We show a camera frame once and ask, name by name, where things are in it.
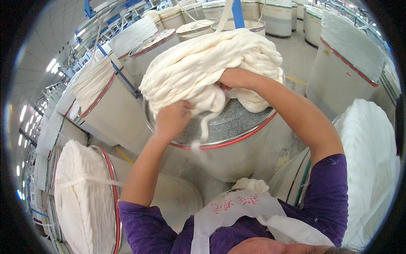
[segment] worker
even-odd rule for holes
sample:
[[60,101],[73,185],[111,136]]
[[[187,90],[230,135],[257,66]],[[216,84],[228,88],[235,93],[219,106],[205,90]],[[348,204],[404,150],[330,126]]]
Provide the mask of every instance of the worker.
[[226,69],[216,84],[223,90],[258,93],[310,147],[312,171],[304,206],[299,210],[268,192],[233,189],[216,199],[217,207],[209,203],[188,218],[176,234],[150,204],[162,154],[191,117],[193,105],[179,101],[158,113],[155,131],[120,196],[119,216],[133,253],[355,253],[341,247],[348,217],[347,165],[328,118],[305,97],[244,69]]

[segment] yellow line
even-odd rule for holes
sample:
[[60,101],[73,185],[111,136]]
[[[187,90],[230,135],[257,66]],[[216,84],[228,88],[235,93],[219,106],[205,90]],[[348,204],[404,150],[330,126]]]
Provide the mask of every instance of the yellow line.
[[287,79],[293,80],[293,81],[295,81],[295,82],[297,82],[297,83],[307,85],[307,83],[306,83],[306,82],[303,82],[303,81],[300,81],[300,80],[297,80],[297,79],[295,79],[295,78],[288,77],[288,76],[285,76],[285,77],[286,77]]
[[121,155],[121,157],[122,157],[123,159],[125,159],[128,163],[134,164],[134,162],[133,162],[132,160],[130,160],[130,159],[127,157],[127,155],[125,155],[125,154],[123,153],[123,151],[121,151],[121,149],[120,149],[118,146],[116,146],[116,151],[117,151],[117,153],[119,153],[119,155]]

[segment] hand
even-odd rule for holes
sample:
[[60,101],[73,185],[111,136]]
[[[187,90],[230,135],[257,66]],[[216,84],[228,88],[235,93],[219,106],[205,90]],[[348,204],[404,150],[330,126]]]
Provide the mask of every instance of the hand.
[[221,78],[215,83],[221,89],[230,91],[233,88],[245,88],[252,90],[253,83],[250,77],[254,73],[241,68],[226,69]]
[[193,106],[184,100],[166,106],[156,116],[154,136],[167,143],[176,138],[189,123]]

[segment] red rim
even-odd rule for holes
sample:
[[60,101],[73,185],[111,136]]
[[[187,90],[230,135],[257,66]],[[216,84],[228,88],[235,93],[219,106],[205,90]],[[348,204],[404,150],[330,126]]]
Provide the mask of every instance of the red rim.
[[373,87],[378,87],[378,84],[367,78],[362,72],[360,72],[355,66],[353,66],[350,62],[348,62],[344,57],[342,57],[337,51],[335,51],[330,45],[327,44],[327,42],[320,37],[320,40],[326,45],[326,47],[329,48],[336,56],[338,56],[341,60],[343,60],[348,66],[351,67],[354,71],[356,71],[361,77],[363,77],[369,84],[371,84]]
[[67,116],[67,114],[69,113],[69,111],[71,110],[71,108],[73,107],[73,104],[75,103],[76,98],[73,100],[72,105],[68,108],[68,111],[66,111],[66,113],[63,115],[64,117]]
[[[110,161],[107,153],[103,149],[101,149],[100,147],[99,147],[99,149],[101,150],[104,157],[106,158],[108,171],[110,173],[110,178],[111,178],[111,180],[115,181],[116,178],[114,176],[114,171],[113,171],[113,166],[111,165],[111,161]],[[120,241],[121,241],[121,226],[120,226],[121,221],[120,221],[120,217],[119,217],[119,208],[117,206],[117,203],[118,203],[118,200],[119,200],[117,186],[112,185],[112,188],[113,188],[113,195],[114,195],[114,208],[116,210],[116,245],[114,247],[114,252],[113,253],[117,254],[119,252]]]
[[[227,141],[225,143],[221,143],[221,144],[202,146],[202,147],[200,147],[200,149],[208,150],[208,149],[221,148],[221,147],[225,147],[225,146],[228,146],[228,145],[235,144],[237,142],[240,142],[241,140],[244,140],[244,139],[246,139],[248,137],[251,137],[252,135],[257,133],[259,130],[261,130],[263,127],[265,127],[265,125],[267,125],[276,116],[276,114],[277,114],[277,112],[275,111],[275,113],[273,113],[273,115],[270,118],[268,118],[263,124],[261,124],[255,130],[245,134],[244,136],[241,136],[241,137],[239,137],[237,139],[233,139],[233,140]],[[178,148],[182,148],[182,149],[190,149],[190,146],[186,146],[186,145],[177,145],[177,144],[172,144],[172,143],[170,143],[170,145],[178,147]]]
[[111,77],[110,81],[106,85],[106,87],[103,89],[103,91],[100,93],[99,97],[95,99],[95,101],[90,105],[90,107],[82,114],[79,116],[79,118],[84,118],[89,112],[96,106],[96,104],[100,101],[100,99],[103,97],[103,95],[107,92],[107,90],[110,88],[111,83],[113,82],[115,77],[115,74]]
[[126,54],[124,54],[124,55],[122,55],[122,56],[120,56],[120,57],[117,57],[117,59],[119,59],[119,60],[123,59],[124,57],[128,56],[128,54],[129,54],[130,52],[131,52],[131,51],[128,51]]
[[150,51],[150,50],[153,49],[153,48],[158,47],[158,46],[161,45],[162,43],[164,43],[164,42],[168,41],[169,39],[171,39],[172,37],[174,37],[175,34],[176,34],[176,31],[174,31],[170,36],[166,37],[165,39],[161,40],[160,42],[158,42],[158,43],[156,43],[156,44],[154,44],[154,45],[151,45],[151,46],[147,47],[146,49],[144,49],[144,50],[142,50],[142,51],[140,51],[140,52],[137,52],[137,53],[134,54],[134,55],[130,55],[130,57],[131,57],[131,58],[135,58],[135,57],[137,57],[137,56],[139,56],[139,55],[141,55],[141,54],[144,54],[144,53],[147,52],[147,51]]

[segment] purple shirt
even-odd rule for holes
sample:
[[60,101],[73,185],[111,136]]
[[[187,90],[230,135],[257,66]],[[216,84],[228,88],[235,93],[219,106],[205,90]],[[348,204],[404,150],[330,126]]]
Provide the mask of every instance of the purple shirt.
[[[313,166],[302,210],[278,200],[286,215],[301,220],[326,235],[337,247],[347,229],[347,161],[343,154],[326,157]],[[158,207],[119,202],[119,215],[134,254],[190,254],[194,217],[176,234]],[[210,237],[210,253],[226,254],[252,237],[274,239],[255,218],[243,216],[230,227],[218,228]]]

